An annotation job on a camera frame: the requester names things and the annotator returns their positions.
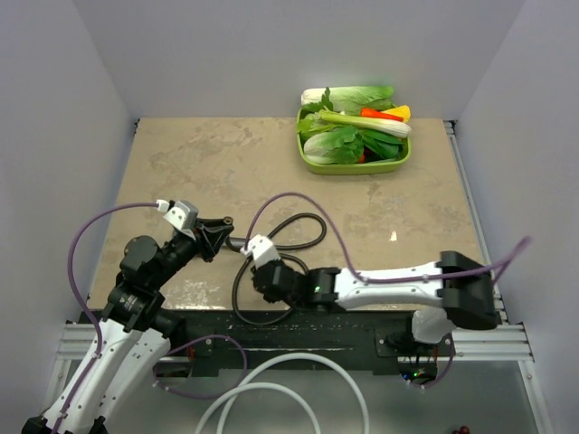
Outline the grey shower head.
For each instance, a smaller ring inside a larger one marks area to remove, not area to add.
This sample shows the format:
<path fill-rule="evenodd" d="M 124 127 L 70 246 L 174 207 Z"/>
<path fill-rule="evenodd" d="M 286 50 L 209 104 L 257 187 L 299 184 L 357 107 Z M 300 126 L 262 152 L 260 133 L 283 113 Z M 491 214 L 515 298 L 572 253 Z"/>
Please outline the grey shower head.
<path fill-rule="evenodd" d="M 248 241 L 244 238 L 229 236 L 225 241 L 225 245 L 228 249 L 235 252 L 244 252 L 247 247 Z"/>

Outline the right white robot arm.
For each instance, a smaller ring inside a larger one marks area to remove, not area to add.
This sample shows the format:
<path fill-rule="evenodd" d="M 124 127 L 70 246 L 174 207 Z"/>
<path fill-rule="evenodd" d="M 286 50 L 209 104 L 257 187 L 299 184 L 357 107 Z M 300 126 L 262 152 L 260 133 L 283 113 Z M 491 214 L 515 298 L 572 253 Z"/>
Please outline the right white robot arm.
<path fill-rule="evenodd" d="M 444 251 L 437 261 L 406 269 L 363 271 L 359 277 L 346 268 L 301 273 L 287 266 L 275 249 L 246 256 L 252 262 L 254 289 L 270 303 L 345 311 L 420 306 L 403 332 L 403 345 L 411 354 L 425 354 L 457 328 L 484 331 L 499 324 L 491 274 L 478 273 L 482 265 L 457 251 Z"/>

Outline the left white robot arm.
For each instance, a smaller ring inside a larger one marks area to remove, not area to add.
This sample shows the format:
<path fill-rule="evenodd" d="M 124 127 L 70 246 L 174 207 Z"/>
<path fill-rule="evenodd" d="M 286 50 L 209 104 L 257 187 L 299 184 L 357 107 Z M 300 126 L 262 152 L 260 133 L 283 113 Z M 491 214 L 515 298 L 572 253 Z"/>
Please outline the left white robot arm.
<path fill-rule="evenodd" d="M 95 336 L 64 391 L 24 433 L 105 433 L 120 407 L 165 354 L 187 344 L 185 320 L 162 305 L 160 289 L 189 261 L 210 262 L 233 231 L 233 220 L 199 219 L 172 208 L 174 227 L 164 245 L 147 236 L 128 242 L 115 287 L 100 316 L 87 314 Z"/>

